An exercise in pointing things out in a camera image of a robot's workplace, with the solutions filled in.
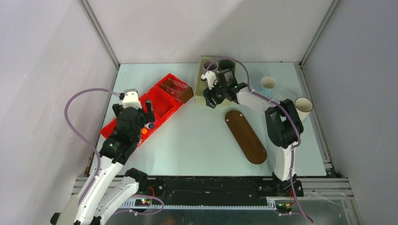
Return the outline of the light blue mug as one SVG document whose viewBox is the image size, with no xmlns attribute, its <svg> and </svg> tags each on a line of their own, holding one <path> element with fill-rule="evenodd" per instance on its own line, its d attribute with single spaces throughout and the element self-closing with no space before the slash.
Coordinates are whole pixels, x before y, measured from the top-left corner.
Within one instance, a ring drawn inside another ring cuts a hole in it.
<svg viewBox="0 0 398 225">
<path fill-rule="evenodd" d="M 260 84 L 262 85 L 261 93 L 264 96 L 271 98 L 275 95 L 277 82 L 273 77 L 263 77 Z"/>
</svg>

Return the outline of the clear textured acrylic tray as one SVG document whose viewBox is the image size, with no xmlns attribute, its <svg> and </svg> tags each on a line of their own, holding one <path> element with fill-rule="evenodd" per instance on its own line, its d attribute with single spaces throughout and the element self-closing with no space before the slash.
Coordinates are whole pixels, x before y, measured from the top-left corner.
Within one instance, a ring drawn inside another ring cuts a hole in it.
<svg viewBox="0 0 398 225">
<path fill-rule="evenodd" d="M 286 88 L 276 86 L 275 88 L 271 89 L 269 93 L 269 98 L 275 102 L 281 102 L 286 99 L 294 102 L 298 97 L 288 91 Z"/>
</svg>

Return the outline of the white mug black handle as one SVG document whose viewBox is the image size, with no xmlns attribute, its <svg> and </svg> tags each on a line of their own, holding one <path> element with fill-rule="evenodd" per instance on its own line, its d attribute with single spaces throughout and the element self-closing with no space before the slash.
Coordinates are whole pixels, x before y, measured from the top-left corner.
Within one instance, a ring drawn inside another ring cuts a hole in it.
<svg viewBox="0 0 398 225">
<path fill-rule="evenodd" d="M 314 109 L 313 102 L 306 97 L 297 98 L 294 105 L 301 122 L 304 122 Z"/>
</svg>

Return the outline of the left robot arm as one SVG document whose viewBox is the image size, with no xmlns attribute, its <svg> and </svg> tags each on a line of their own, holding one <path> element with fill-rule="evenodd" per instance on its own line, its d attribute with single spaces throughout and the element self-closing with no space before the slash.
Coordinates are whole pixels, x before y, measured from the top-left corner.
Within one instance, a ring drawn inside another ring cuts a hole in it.
<svg viewBox="0 0 398 225">
<path fill-rule="evenodd" d="M 52 225 L 104 225 L 130 196 L 148 191 L 148 175 L 138 169 L 126 171 L 122 181 L 105 194 L 113 178 L 123 168 L 141 142 L 142 129 L 155 121 L 152 109 L 145 112 L 139 100 L 123 100 L 116 117 L 116 127 L 103 143 L 96 173 L 81 192 L 72 197 L 63 212 L 54 213 Z"/>
</svg>

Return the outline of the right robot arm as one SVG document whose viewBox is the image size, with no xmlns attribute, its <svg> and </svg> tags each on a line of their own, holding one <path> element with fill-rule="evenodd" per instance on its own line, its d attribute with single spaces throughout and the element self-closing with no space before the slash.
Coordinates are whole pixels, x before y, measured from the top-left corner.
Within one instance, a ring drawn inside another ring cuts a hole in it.
<svg viewBox="0 0 398 225">
<path fill-rule="evenodd" d="M 206 106 L 215 108 L 227 99 L 264 115 L 268 138 L 277 147 L 273 190 L 279 196 L 297 197 L 295 156 L 304 128 L 293 101 L 276 102 L 252 89 L 248 82 L 238 83 L 230 69 L 205 71 L 200 80 L 207 84 L 202 91 Z"/>
</svg>

